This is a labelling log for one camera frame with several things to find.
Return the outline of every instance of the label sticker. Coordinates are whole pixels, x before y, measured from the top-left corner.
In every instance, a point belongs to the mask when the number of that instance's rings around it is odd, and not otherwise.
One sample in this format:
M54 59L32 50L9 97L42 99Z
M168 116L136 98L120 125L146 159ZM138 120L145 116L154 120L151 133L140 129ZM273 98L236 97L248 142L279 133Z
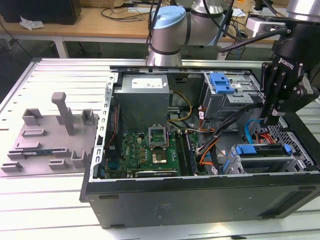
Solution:
M218 175L218 170L214 166L212 166L211 171L213 175Z
M23 155L38 155L35 151L23 152Z
M161 78L134 78L132 79L133 89L162 89Z
M199 118L202 120L205 119L205 113L203 111L199 112Z
M241 89L241 84L240 83L232 83L231 87L235 88L235 89Z
M222 150L221 152L219 152L219 154L216 155L217 157L225 157L226 156L226 151Z

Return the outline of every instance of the black computer case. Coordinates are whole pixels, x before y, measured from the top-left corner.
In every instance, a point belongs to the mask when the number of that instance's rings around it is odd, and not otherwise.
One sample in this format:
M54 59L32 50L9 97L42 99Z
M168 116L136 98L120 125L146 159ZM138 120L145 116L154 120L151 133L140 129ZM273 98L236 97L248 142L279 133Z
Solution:
M0 14L7 23L19 23L21 17L44 24L73 25L81 13L80 0L1 0Z

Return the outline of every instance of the aluminum extrusion table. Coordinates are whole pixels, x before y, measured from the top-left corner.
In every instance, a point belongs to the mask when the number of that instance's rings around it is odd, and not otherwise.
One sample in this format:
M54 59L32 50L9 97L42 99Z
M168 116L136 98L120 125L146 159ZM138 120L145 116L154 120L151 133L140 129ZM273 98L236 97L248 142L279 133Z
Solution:
M184 66L259 67L255 61L183 61ZM100 112L104 80L110 65L144 65L125 59L42 59L32 62L0 104L0 162L23 125L25 108L57 114L53 92L65 92L73 113L83 108ZM298 113L320 141L320 104L312 102ZM320 238L320 198L284 219L103 230L88 203L79 202L83 174L0 178L0 239L177 240L231 239L315 240Z

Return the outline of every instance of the blue plastic latch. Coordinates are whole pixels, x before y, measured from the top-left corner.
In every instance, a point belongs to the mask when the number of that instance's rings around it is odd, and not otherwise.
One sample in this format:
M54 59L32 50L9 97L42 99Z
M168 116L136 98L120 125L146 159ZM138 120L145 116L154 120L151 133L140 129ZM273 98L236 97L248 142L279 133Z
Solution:
M284 150L288 153L288 154L292 154L292 149L291 149L291 147L290 147L290 145L289 144L285 144L285 145L283 145L283 147L284 147Z
M240 146L236 146L235 151L236 151L236 154L238 154L238 155L242 154L242 150L241 150Z
M222 172L223 172L223 173L225 172L225 170L226 170L226 168L228 167L229 163L230 163L230 160L228 159L228 160L225 162L225 164L224 164L224 166L223 166L223 168L222 168Z
M223 73L210 73L210 82L217 94L233 94L236 91L231 87L229 79Z
M239 155L241 155L241 154L257 154L255 146L253 146L251 144L238 145L235 148L235 151Z

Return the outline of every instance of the cpu socket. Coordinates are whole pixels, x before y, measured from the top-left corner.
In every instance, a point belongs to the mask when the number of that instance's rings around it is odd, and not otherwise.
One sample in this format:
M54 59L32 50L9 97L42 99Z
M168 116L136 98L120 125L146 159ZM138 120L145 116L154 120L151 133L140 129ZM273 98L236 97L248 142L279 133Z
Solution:
M166 150L152 150L151 151L152 164L167 164Z

